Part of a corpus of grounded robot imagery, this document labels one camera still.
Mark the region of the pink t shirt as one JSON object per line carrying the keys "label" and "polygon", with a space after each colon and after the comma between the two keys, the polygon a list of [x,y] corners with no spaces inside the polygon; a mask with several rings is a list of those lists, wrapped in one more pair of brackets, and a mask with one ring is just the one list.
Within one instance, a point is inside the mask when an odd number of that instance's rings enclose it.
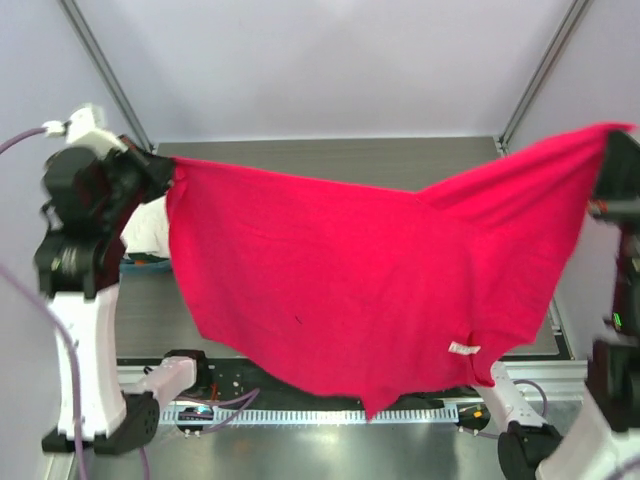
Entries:
{"label": "pink t shirt", "polygon": [[199,333],[276,378],[361,401],[490,387],[530,343],[625,123],[541,140],[418,192],[180,158],[172,268]]}

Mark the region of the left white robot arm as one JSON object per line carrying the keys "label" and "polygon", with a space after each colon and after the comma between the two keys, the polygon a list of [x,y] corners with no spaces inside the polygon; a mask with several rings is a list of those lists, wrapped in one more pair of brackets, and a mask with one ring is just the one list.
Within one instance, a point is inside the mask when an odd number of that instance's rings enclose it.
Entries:
{"label": "left white robot arm", "polygon": [[47,227],[34,256],[39,290],[58,328],[62,394],[42,449],[122,455],[151,442],[161,411],[177,397],[205,397],[212,375],[203,352],[174,350],[121,389],[115,347],[121,233],[140,204],[166,193],[174,163],[97,127],[66,140],[43,177],[49,200],[42,212],[60,224]]}

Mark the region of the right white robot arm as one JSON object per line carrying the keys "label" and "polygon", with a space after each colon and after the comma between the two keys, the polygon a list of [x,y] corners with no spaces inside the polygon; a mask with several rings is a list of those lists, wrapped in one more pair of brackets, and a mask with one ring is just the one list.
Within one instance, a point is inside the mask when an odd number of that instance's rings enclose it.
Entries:
{"label": "right white robot arm", "polygon": [[585,379],[569,391],[580,404],[566,434],[533,410],[520,380],[475,361],[451,370],[460,394],[477,392],[499,430],[497,457],[507,479],[636,479],[639,476],[639,133],[615,131],[588,206],[596,221],[620,230],[611,314],[616,340],[597,339]]}

